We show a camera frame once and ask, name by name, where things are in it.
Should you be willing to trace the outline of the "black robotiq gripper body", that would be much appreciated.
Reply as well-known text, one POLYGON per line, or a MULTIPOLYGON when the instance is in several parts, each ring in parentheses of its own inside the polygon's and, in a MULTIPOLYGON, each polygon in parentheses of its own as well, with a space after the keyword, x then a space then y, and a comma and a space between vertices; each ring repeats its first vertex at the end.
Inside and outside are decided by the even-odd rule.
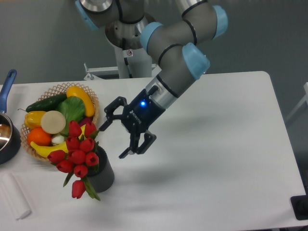
POLYGON ((144 133, 165 112, 152 100, 158 88, 143 89, 130 104, 124 106, 121 123, 129 133, 144 133))

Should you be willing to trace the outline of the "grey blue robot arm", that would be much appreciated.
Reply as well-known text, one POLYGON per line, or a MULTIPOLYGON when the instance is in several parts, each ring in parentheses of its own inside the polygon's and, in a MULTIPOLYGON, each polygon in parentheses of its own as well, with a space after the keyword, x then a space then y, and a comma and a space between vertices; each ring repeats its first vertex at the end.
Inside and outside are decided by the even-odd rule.
POLYGON ((176 2, 181 21, 164 26, 144 10, 142 0, 77 0, 75 6, 92 30, 104 27, 108 41, 121 52, 118 72, 133 77, 151 73, 151 64, 143 64, 139 50, 156 63, 160 72, 130 102, 118 97, 105 108, 106 130, 120 120, 130 133, 130 144, 120 155, 143 154, 155 141, 149 126, 169 108, 210 66, 197 48, 201 42, 215 39, 228 28, 225 10, 206 0, 176 2))

